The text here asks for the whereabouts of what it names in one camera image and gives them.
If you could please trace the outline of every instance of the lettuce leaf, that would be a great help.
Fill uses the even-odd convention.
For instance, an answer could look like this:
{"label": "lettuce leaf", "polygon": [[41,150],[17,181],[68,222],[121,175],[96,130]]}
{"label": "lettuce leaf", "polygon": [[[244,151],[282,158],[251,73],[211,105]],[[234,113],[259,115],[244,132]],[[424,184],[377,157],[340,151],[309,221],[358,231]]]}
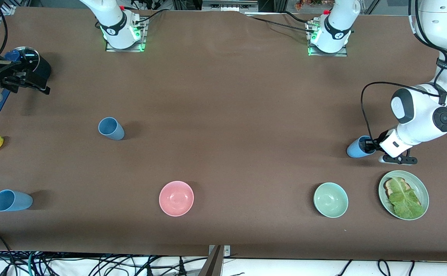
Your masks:
{"label": "lettuce leaf", "polygon": [[415,219],[423,215],[425,209],[418,204],[419,199],[414,190],[406,189],[399,177],[393,177],[389,184],[392,194],[389,201],[394,207],[394,213],[403,219]]}

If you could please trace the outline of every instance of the blue plastic cup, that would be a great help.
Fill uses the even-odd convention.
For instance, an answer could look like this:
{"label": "blue plastic cup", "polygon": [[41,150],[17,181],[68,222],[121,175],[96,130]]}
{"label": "blue plastic cup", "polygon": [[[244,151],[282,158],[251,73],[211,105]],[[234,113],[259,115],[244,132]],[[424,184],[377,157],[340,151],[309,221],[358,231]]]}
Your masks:
{"label": "blue plastic cup", "polygon": [[0,191],[0,212],[20,211],[31,207],[33,198],[23,192]]}
{"label": "blue plastic cup", "polygon": [[365,140],[370,140],[370,136],[364,135],[356,139],[346,150],[346,153],[351,158],[361,158],[373,154],[375,149],[366,152],[365,151]]}
{"label": "blue plastic cup", "polygon": [[113,117],[106,117],[97,126],[99,133],[113,140],[121,140],[125,136],[125,131],[120,123]]}

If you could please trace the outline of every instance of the plate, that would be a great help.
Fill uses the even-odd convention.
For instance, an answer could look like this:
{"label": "plate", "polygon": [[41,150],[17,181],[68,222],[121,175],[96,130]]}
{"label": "plate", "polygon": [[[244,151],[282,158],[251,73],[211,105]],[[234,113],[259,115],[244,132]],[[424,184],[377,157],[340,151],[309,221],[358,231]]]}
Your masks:
{"label": "plate", "polygon": [[428,206],[430,205],[428,191],[426,190],[426,187],[423,184],[423,182],[419,180],[419,178],[417,178],[414,174],[409,173],[407,171],[390,171],[383,176],[383,178],[380,180],[380,183],[378,184],[378,197],[380,198],[380,201],[384,206],[384,208],[394,217],[401,220],[417,220],[423,217],[423,215],[420,215],[417,218],[407,219],[407,218],[401,218],[394,213],[394,207],[390,203],[389,198],[387,197],[387,193],[385,192],[385,188],[383,187],[385,182],[392,177],[404,178],[406,180],[406,183],[408,183],[409,186],[411,186],[411,189],[414,190],[414,194],[416,194],[416,196],[418,197],[421,206],[425,208],[425,212],[423,213],[423,215],[425,215],[426,211],[428,210]]}

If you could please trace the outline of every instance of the light green bowl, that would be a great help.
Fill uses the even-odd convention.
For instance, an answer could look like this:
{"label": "light green bowl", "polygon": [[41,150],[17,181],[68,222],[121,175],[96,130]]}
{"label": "light green bowl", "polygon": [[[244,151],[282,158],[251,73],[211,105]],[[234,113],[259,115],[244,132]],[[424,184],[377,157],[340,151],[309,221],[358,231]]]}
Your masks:
{"label": "light green bowl", "polygon": [[[387,197],[387,193],[385,192],[385,188],[383,185],[387,180],[389,180],[392,177],[401,177],[406,180],[406,183],[411,186],[411,189],[414,190],[414,193],[419,199],[419,202],[421,203],[421,206],[425,209],[425,212],[420,215],[417,218],[401,218],[398,215],[394,213],[394,207],[389,201],[389,198]],[[430,198],[428,197],[428,191],[426,190],[425,185],[419,178],[417,178],[414,174],[409,173],[407,171],[390,171],[386,173],[383,178],[380,180],[380,184],[378,184],[378,197],[380,198],[380,201],[382,202],[382,205],[385,207],[389,213],[391,213],[394,217],[401,219],[401,220],[417,220],[421,218],[426,211],[428,210],[428,206],[430,205]]]}
{"label": "light green bowl", "polygon": [[314,206],[328,218],[339,218],[348,209],[348,196],[340,185],[332,182],[323,183],[314,193]]}

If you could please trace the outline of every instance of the toast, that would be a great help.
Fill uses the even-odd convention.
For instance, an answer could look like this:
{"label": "toast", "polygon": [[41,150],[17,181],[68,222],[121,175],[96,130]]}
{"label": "toast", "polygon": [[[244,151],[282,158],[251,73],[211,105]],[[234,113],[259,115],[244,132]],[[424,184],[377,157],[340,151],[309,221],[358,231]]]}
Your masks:
{"label": "toast", "polygon": [[[409,184],[406,182],[406,180],[404,178],[398,177],[401,181],[402,184],[404,184],[404,186],[406,187],[406,190],[411,189],[411,186],[409,186]],[[390,188],[390,182],[392,181],[392,178],[387,180],[384,184],[383,187],[385,189],[385,193],[387,194],[387,197],[390,197],[390,195],[393,193],[392,189]]]}

